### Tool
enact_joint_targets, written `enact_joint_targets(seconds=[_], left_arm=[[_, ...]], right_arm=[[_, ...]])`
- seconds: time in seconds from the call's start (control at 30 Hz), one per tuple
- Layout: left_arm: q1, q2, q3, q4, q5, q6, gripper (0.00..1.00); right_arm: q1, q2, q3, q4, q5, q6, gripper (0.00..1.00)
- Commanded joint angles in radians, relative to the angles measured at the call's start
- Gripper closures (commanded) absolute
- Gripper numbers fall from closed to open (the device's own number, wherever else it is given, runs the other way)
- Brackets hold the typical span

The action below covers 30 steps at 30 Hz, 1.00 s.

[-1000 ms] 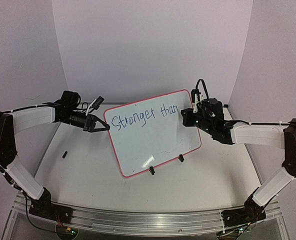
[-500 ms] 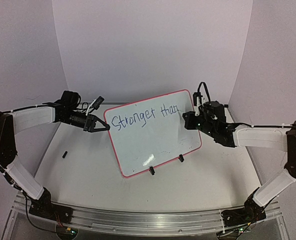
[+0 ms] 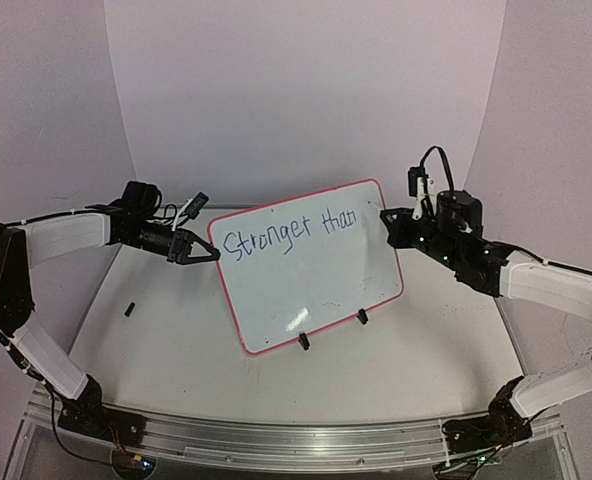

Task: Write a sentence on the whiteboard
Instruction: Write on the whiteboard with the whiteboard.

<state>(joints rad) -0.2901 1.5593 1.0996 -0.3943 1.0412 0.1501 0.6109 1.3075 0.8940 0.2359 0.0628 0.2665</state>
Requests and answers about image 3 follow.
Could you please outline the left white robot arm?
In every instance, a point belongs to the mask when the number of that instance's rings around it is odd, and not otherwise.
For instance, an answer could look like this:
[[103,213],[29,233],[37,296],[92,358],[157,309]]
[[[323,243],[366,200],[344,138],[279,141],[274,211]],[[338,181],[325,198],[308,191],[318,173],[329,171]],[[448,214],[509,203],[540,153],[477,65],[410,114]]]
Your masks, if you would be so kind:
[[10,223],[0,222],[0,343],[16,366],[63,403],[60,428],[128,446],[139,444],[145,419],[103,403],[103,389],[41,324],[32,289],[33,270],[91,248],[121,245],[181,266],[215,262],[219,251],[188,221],[208,203],[199,192],[172,217],[159,215],[162,193],[130,181],[109,204],[95,204]]

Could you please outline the pink framed whiteboard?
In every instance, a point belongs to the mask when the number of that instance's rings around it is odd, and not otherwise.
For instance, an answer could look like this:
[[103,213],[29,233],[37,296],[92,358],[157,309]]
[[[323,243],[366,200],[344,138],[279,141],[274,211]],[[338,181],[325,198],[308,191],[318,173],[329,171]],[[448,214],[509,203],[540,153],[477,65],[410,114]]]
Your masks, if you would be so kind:
[[243,350],[258,356],[399,298],[380,183],[364,179],[210,221],[217,268]]

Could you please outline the black marker cap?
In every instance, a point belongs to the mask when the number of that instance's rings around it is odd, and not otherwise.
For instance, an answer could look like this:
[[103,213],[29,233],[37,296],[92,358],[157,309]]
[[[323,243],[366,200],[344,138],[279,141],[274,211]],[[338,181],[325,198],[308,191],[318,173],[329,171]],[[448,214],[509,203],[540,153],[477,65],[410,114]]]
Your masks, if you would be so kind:
[[129,317],[132,314],[134,308],[135,308],[135,303],[134,302],[130,302],[129,305],[127,306],[125,312],[124,312],[124,316],[125,317]]

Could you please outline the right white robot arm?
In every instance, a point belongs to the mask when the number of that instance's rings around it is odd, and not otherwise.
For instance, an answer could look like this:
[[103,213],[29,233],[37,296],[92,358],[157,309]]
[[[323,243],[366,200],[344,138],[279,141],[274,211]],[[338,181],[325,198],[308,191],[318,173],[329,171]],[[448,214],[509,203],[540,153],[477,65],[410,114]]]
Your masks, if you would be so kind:
[[[468,192],[443,191],[413,208],[384,209],[380,219],[390,246],[420,251],[479,293],[533,302],[592,323],[592,271],[484,239],[482,213],[481,202]],[[442,432],[453,453],[508,446],[531,436],[530,422],[539,413],[589,392],[592,350],[557,370],[510,380],[486,414],[450,420]]]

